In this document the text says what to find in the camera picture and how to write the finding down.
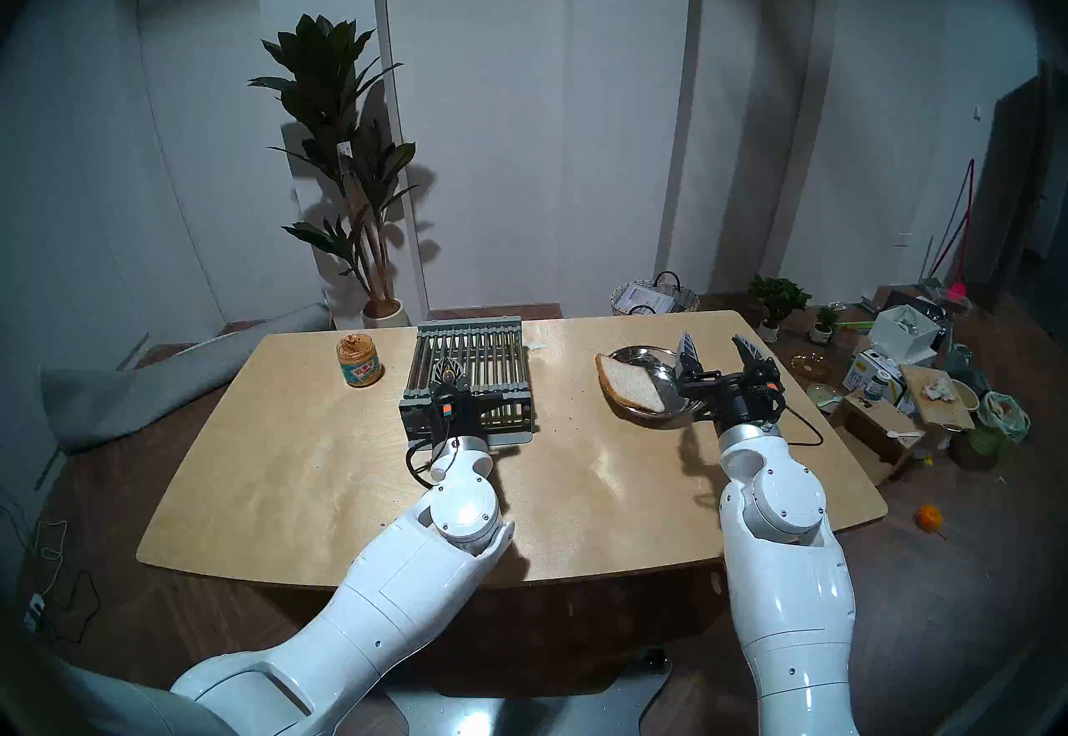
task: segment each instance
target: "metal toaster rack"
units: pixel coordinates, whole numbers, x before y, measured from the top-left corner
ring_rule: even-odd
[[[489,444],[530,442],[534,408],[522,325],[518,316],[489,316],[419,326],[408,385],[400,397],[400,420],[409,448],[430,436],[423,411],[431,403],[434,369],[447,357],[460,363],[474,394],[504,394],[503,406],[482,416]]]

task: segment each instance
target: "green bag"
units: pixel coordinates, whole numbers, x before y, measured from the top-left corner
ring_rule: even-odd
[[[1021,442],[1031,429],[1027,412],[1008,394],[988,391],[976,411],[979,422],[988,428],[1000,430],[1015,443]]]

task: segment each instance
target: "stainless steel plate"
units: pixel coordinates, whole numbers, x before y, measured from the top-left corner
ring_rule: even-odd
[[[663,423],[681,414],[690,413],[701,405],[696,400],[687,400],[685,396],[680,396],[675,389],[675,351],[658,348],[656,345],[628,345],[624,348],[616,348],[609,356],[619,360],[619,362],[629,362],[631,365],[644,367],[657,387],[657,391],[660,392],[660,398],[665,408],[662,412],[634,408],[610,397],[614,405],[625,409],[639,420]]]

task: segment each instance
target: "slice of bread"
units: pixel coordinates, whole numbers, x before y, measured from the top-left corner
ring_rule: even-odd
[[[662,413],[666,410],[653,378],[641,365],[619,362],[602,354],[597,355],[596,360],[597,375],[609,396],[646,411]]]

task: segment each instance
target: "wooden cutting board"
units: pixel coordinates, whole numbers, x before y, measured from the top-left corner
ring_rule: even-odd
[[[920,411],[920,417],[925,423],[954,428],[975,427],[971,413],[959,396],[951,403],[945,400],[930,400],[924,393],[924,387],[930,385],[939,376],[945,377],[946,382],[949,382],[952,388],[953,381],[948,374],[938,369],[922,369],[906,363],[902,363],[900,367],[905,383],[909,387],[912,400],[916,404],[916,410]]]

